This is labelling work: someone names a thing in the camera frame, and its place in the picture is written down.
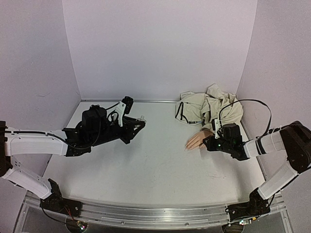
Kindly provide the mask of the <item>clear nail polish bottle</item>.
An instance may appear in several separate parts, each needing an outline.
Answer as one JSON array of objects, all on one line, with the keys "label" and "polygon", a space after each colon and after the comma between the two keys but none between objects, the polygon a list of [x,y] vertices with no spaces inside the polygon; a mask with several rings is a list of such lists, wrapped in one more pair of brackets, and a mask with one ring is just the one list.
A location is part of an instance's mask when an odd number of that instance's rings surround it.
[{"label": "clear nail polish bottle", "polygon": [[146,119],[145,119],[144,116],[141,116],[141,117],[137,118],[137,120],[142,121],[142,122],[146,122]]}]

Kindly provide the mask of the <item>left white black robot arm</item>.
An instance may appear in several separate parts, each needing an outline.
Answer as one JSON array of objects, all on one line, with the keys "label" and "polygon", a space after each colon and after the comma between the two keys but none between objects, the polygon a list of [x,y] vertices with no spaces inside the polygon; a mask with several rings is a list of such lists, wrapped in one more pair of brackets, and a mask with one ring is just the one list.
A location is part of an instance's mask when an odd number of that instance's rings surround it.
[{"label": "left white black robot arm", "polygon": [[92,147],[120,139],[129,144],[146,125],[144,118],[131,118],[128,114],[130,103],[120,101],[107,109],[92,105],[83,111],[82,120],[75,128],[57,132],[9,130],[5,121],[0,123],[0,176],[21,186],[40,198],[43,209],[61,212],[80,202],[62,196],[59,185],[52,179],[45,179],[36,173],[23,169],[15,158],[21,154],[52,154],[78,157],[90,153]]}]

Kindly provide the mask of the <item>mannequin hand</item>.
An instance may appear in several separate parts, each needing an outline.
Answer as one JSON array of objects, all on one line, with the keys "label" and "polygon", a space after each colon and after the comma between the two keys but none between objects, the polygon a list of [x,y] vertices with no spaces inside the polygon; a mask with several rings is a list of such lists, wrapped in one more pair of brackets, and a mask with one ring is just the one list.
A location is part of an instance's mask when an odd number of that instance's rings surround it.
[{"label": "mannequin hand", "polygon": [[213,133],[207,130],[202,130],[198,133],[196,133],[193,137],[191,137],[186,145],[185,150],[192,150],[197,147],[200,147],[203,143],[203,140],[209,136],[213,136]]}]

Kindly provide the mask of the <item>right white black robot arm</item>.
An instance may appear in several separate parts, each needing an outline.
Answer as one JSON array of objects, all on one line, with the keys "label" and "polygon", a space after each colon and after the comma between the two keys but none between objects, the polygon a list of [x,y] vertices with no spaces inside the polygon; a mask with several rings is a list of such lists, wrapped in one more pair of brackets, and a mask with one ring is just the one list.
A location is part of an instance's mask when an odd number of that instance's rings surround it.
[{"label": "right white black robot arm", "polygon": [[276,151],[285,151],[286,160],[275,174],[253,190],[247,202],[227,206],[229,222],[240,224],[270,213],[275,194],[283,190],[300,174],[311,168],[311,131],[299,121],[270,129],[264,135],[247,142],[242,140],[237,124],[226,124],[222,135],[208,136],[203,144],[208,151],[230,154],[244,161]]}]

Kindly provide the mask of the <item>beige jacket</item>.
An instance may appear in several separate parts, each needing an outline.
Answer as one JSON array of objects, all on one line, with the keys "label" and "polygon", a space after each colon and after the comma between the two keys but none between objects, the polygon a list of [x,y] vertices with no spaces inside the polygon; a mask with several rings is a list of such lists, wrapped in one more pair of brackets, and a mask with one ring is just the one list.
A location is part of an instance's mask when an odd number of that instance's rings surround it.
[{"label": "beige jacket", "polygon": [[224,92],[217,84],[207,88],[206,93],[184,92],[175,105],[175,119],[188,125],[201,125],[203,130],[215,132],[212,120],[221,118],[223,125],[240,123],[242,105],[236,95]]}]

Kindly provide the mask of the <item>aluminium front rail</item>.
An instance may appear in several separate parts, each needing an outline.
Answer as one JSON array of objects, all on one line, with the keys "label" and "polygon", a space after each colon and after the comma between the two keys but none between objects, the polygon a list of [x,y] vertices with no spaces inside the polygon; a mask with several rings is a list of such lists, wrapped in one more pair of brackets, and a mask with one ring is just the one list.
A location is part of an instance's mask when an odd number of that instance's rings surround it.
[{"label": "aluminium front rail", "polygon": [[230,206],[133,207],[65,198],[41,200],[40,207],[46,212],[66,215],[74,221],[146,230],[199,229],[234,223],[245,225],[286,209],[281,195],[276,195],[261,212],[255,213],[241,203]]}]

